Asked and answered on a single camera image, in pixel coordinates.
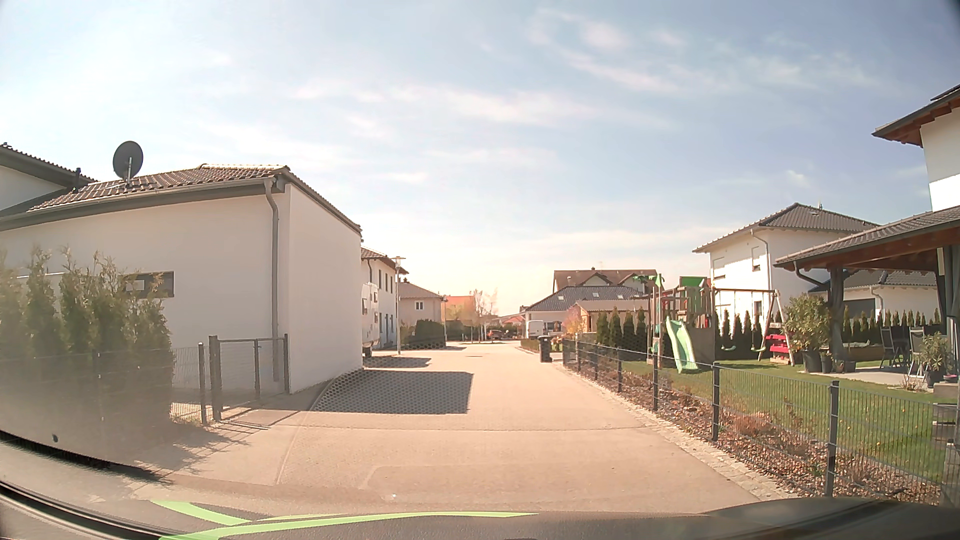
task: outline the carport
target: carport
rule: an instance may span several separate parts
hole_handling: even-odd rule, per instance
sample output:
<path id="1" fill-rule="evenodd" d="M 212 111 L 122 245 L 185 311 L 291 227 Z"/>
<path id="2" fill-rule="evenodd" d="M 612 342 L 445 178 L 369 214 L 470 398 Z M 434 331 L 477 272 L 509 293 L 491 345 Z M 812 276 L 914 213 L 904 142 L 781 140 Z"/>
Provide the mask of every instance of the carport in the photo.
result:
<path id="1" fill-rule="evenodd" d="M 831 315 L 830 352 L 846 359 L 841 337 L 845 270 L 904 270 L 933 272 L 937 278 L 940 311 L 945 315 L 947 337 L 957 355 L 957 317 L 960 316 L 960 207 L 917 214 L 863 233 L 778 258 L 775 266 L 818 284 L 803 273 L 810 268 L 830 272 L 828 307 Z M 944 492 L 941 504 L 960 506 L 960 462 L 956 433 L 948 442 Z"/>

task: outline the green slide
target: green slide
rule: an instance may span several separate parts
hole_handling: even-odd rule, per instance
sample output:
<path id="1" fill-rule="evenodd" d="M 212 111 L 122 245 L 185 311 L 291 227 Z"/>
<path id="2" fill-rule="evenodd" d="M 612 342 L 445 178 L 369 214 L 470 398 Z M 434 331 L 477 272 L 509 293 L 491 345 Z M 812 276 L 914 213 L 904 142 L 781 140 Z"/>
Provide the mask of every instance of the green slide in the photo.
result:
<path id="1" fill-rule="evenodd" d="M 673 345 L 673 356 L 677 360 L 677 371 L 697 371 L 697 360 L 693 356 L 693 343 L 686 331 L 684 321 L 666 320 L 666 332 Z"/>

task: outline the street lamp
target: street lamp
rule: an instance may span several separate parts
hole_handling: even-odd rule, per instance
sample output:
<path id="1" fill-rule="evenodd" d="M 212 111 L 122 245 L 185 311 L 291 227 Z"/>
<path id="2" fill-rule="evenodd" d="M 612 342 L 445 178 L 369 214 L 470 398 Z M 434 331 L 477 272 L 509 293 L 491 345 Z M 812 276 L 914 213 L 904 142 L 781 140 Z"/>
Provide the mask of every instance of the street lamp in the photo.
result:
<path id="1" fill-rule="evenodd" d="M 396 313 L 396 318 L 400 318 L 400 262 L 404 260 L 405 257 L 394 257 L 394 264 L 396 268 L 394 269 L 394 277 L 396 278 L 396 294 L 394 295 L 394 313 Z M 396 355 L 400 356 L 403 354 L 400 347 L 400 325 L 403 324 L 403 321 L 398 321 L 399 324 L 394 326 L 396 332 Z"/>

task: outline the garden chair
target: garden chair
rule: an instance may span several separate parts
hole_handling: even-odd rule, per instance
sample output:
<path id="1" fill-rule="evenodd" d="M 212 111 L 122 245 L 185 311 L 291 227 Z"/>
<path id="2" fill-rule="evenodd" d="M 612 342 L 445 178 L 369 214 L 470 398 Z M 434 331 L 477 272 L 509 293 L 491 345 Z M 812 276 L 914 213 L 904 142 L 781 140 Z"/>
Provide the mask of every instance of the garden chair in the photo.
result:
<path id="1" fill-rule="evenodd" d="M 889 328 L 880 329 L 880 341 L 883 343 L 883 358 L 880 360 L 880 368 L 883 368 L 883 360 L 887 360 L 890 367 L 901 367 L 903 365 L 906 353 L 896 341 Z"/>

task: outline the windshield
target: windshield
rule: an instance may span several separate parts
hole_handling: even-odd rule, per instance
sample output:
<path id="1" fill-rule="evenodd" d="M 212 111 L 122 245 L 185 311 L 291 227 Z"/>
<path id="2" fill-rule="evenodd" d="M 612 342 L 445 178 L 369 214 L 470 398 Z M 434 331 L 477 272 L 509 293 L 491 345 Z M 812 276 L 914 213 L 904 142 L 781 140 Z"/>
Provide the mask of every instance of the windshield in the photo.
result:
<path id="1" fill-rule="evenodd" d="M 0 3 L 0 482 L 168 536 L 960 506 L 958 13 Z"/>

